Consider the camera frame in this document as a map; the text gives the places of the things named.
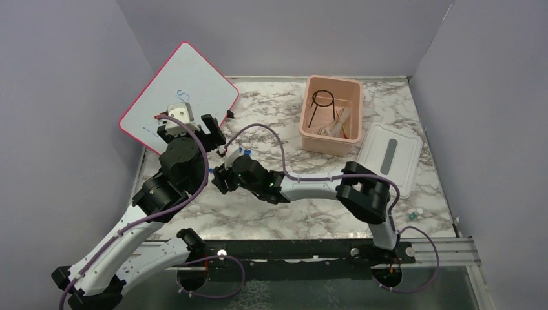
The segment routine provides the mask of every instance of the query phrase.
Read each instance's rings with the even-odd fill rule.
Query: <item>pink plastic bin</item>
[[[312,104],[312,95],[317,90],[328,90],[335,98],[335,111],[342,108],[351,109],[350,118],[344,127],[348,139],[341,131],[337,137],[321,136],[318,133],[322,123],[328,125],[333,122],[332,107],[318,107],[310,128],[308,124],[312,118],[316,105]],[[302,149],[310,152],[344,156],[352,146],[361,141],[361,117],[363,102],[363,85],[351,79],[340,79],[328,76],[310,76],[306,82],[304,102],[300,114],[299,132],[302,136]],[[316,102],[326,105],[332,98],[325,92],[317,94]]]

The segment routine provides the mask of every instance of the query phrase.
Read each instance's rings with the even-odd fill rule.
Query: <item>purple cable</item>
[[[202,183],[200,184],[200,187],[198,188],[198,190],[193,195],[190,195],[189,199],[183,201],[182,203],[179,203],[178,205],[176,205],[174,207],[171,207],[170,209],[164,210],[162,212],[158,212],[158,213],[153,214],[153,215],[146,216],[146,217],[144,217],[140,220],[136,220],[135,222],[132,222],[132,223],[128,224],[126,227],[120,229],[117,232],[118,236],[121,236],[123,233],[125,233],[129,229],[132,229],[133,227],[135,227],[135,226],[137,226],[141,223],[151,221],[155,218],[159,218],[161,216],[164,216],[164,215],[172,213],[172,212],[180,211],[181,209],[186,207],[189,203],[191,203],[204,190],[204,188],[207,185],[207,178],[209,176],[209,160],[207,159],[207,152],[206,152],[204,146],[202,145],[202,142],[200,142],[200,139],[198,139],[196,134],[194,134],[194,132],[189,127],[187,127],[187,125],[183,124],[181,121],[179,121],[176,118],[172,118],[172,117],[167,116],[167,115],[160,115],[160,116],[158,116],[158,119],[166,119],[168,121],[172,121],[172,122],[176,123],[177,125],[181,126],[190,135],[190,137],[196,142],[196,144],[198,145],[198,148],[200,149],[200,153],[201,153],[201,155],[204,159],[204,179],[202,180]],[[99,256],[101,256],[105,252],[105,250],[108,249],[112,245],[112,243],[114,243],[114,241],[117,238],[118,238],[117,236],[113,236],[112,238],[110,238],[109,241],[107,241],[99,249],[99,251],[97,251],[95,253],[95,255],[84,265],[84,267],[80,271],[78,271],[78,274],[80,276],[83,276],[85,274],[85,272],[89,269],[89,267],[91,267],[91,265],[99,258]],[[78,278],[72,279],[72,281],[70,281],[70,283],[67,285],[67,288],[65,288],[65,290],[63,291],[63,294],[61,295],[61,300],[59,301],[59,310],[64,309],[65,299],[67,298],[68,293],[74,287],[74,284],[76,284],[77,281],[78,281]]]
[[[386,289],[386,290],[388,290],[392,293],[410,294],[410,293],[415,293],[415,292],[418,292],[418,291],[422,291],[422,290],[426,289],[427,287],[429,287],[430,285],[432,285],[432,283],[434,283],[434,280],[437,278],[437,274],[439,273],[439,253],[437,252],[437,247],[436,247],[434,241],[424,231],[422,231],[421,229],[418,229],[417,227],[414,227],[414,226],[403,227],[403,229],[401,231],[399,231],[399,234],[403,233],[404,231],[406,231],[409,228],[415,229],[419,233],[423,234],[426,237],[426,239],[428,239],[430,244],[432,244],[432,248],[434,249],[434,253],[436,254],[436,269],[434,270],[434,274],[432,275],[432,277],[430,278],[430,280],[427,283],[421,285],[420,287],[417,287],[416,289],[410,289],[408,291],[404,291],[404,290],[400,290],[400,289],[394,289],[392,287],[387,287],[387,286],[381,284],[379,282],[379,280],[377,280],[375,277],[373,277],[373,279],[379,284],[379,287],[382,287],[383,289]]]
[[[244,269],[244,266],[238,260],[238,258],[235,258],[234,256],[214,255],[214,256],[208,256],[208,257],[200,258],[198,260],[193,260],[193,261],[190,261],[190,262],[186,262],[186,263],[183,263],[183,264],[180,264],[180,265],[181,266],[192,265],[192,264],[195,264],[195,263],[200,263],[200,262],[204,262],[206,260],[210,260],[212,258],[228,258],[228,259],[233,260],[234,262],[236,262],[236,264],[238,264],[238,266],[240,267],[240,270],[242,271],[242,281],[240,282],[240,285],[238,285],[238,287],[234,291],[231,291],[230,293],[225,294],[225,295],[200,294],[200,293],[195,293],[194,291],[187,291],[186,289],[184,289],[183,285],[179,281],[179,277],[177,276],[177,284],[180,287],[179,293],[185,292],[185,293],[189,294],[189,296],[198,296],[198,297],[203,297],[203,298],[208,298],[208,299],[225,299],[225,298],[229,298],[229,297],[232,297],[232,296],[238,294],[244,288],[244,284],[246,282],[246,270]]]
[[[399,200],[399,197],[400,197],[400,193],[399,193],[399,188],[397,187],[397,185],[394,182],[390,181],[387,178],[384,178],[382,176],[378,176],[378,175],[375,175],[375,174],[343,174],[343,175],[340,175],[340,176],[333,176],[331,178],[327,178],[327,177],[325,177],[325,178],[298,178],[296,176],[292,176],[291,174],[289,174],[289,172],[286,169],[286,155],[285,155],[285,151],[284,151],[284,145],[282,143],[282,140],[280,139],[280,136],[278,136],[278,134],[272,128],[270,128],[269,126],[264,125],[264,124],[259,124],[259,123],[249,124],[249,125],[245,126],[244,128],[240,129],[240,131],[238,131],[225,144],[225,146],[224,146],[225,150],[228,148],[228,146],[230,144],[232,144],[232,142],[234,142],[234,140],[239,135],[241,135],[244,131],[246,131],[247,129],[249,129],[251,127],[265,128],[274,135],[274,138],[276,138],[276,140],[278,141],[278,144],[280,145],[280,150],[282,151],[282,170],[284,171],[285,176],[287,176],[290,180],[293,180],[293,181],[299,181],[299,180],[300,181],[331,181],[331,180],[344,179],[344,178],[368,178],[368,179],[379,180],[381,182],[384,182],[384,183],[387,183],[387,184],[391,185],[395,189],[395,198],[392,201],[392,204],[390,204],[390,206],[388,207],[387,215],[388,215],[388,219],[389,219],[389,222],[390,222],[390,226],[392,227],[392,230],[394,232],[396,232],[394,219],[392,218],[392,209],[397,204],[397,202]]]

